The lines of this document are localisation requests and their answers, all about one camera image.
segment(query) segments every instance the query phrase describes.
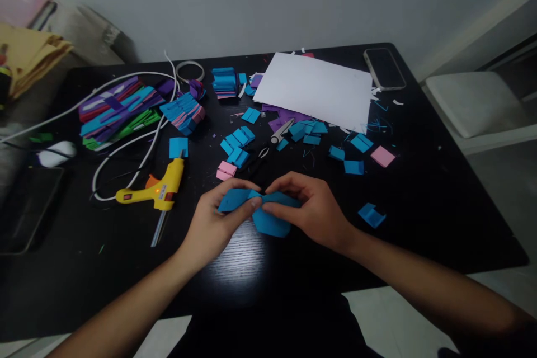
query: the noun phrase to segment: chair seat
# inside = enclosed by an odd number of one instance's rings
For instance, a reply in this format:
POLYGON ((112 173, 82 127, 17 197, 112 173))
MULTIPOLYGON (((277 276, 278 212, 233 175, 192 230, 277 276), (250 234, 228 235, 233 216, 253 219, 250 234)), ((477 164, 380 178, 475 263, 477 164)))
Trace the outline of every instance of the chair seat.
POLYGON ((531 124, 521 102, 496 73, 446 74, 429 77, 425 82, 463 138, 531 124))

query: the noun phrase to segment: scissors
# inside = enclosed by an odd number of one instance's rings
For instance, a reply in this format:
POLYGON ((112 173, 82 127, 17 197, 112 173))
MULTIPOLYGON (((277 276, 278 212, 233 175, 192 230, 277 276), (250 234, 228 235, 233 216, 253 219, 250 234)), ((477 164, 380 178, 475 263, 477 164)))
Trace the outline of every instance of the scissors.
POLYGON ((250 160, 244 165, 239 173, 249 170, 248 178, 252 178, 259 168, 268 162, 271 156, 274 154, 274 151, 278 147, 278 144, 283 140, 283 135, 289 131, 289 128, 295 122, 295 118, 288 120, 282 127, 280 127, 277 132, 275 132, 268 141, 264 142, 261 146, 261 150, 257 153, 257 156, 250 158, 250 160))

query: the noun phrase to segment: hand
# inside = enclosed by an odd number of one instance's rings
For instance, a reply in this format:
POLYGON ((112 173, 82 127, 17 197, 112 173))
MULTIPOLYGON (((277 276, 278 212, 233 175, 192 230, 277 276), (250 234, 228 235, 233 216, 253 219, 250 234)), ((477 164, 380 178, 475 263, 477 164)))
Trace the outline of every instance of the hand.
POLYGON ((296 225, 315 242, 344 254, 357 230, 347 221, 328 184, 296 172, 276 179, 267 194, 281 191, 300 200, 301 208, 268 202, 263 211, 296 225))
POLYGON ((177 251, 182 262, 188 263, 192 275, 222 253, 239 225, 261 205, 261 198, 254 197, 227 215, 219 213, 218 206, 229 189, 261 191, 252 182, 232 178, 200 197, 189 231, 177 251))

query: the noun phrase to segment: scissor blade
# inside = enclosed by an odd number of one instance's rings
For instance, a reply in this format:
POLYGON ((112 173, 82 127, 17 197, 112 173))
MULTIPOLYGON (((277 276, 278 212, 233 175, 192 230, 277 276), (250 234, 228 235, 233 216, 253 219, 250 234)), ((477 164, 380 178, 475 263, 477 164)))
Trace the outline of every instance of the scissor blade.
POLYGON ((295 118, 292 117, 282 127, 280 127, 278 131, 272 135, 272 137, 276 137, 279 143, 282 140, 282 136, 289 131, 289 127, 291 127, 294 122, 295 118))

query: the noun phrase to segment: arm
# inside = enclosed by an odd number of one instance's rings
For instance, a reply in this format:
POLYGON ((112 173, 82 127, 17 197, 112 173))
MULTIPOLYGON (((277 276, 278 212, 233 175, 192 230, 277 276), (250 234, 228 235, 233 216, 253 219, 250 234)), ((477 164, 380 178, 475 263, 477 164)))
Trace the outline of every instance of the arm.
POLYGON ((49 356, 134 355, 162 312, 185 284, 225 249, 239 225, 260 206, 255 197, 224 216, 218 205, 231 188, 261 189, 230 179, 200 198, 185 240, 177 252, 74 332, 49 356))
POLYGON ((302 207, 266 203, 263 210, 370 270, 454 341, 460 335, 505 335, 534 320, 474 280, 353 227, 326 182, 290 172, 274 181, 266 192, 277 190, 297 197, 302 207))

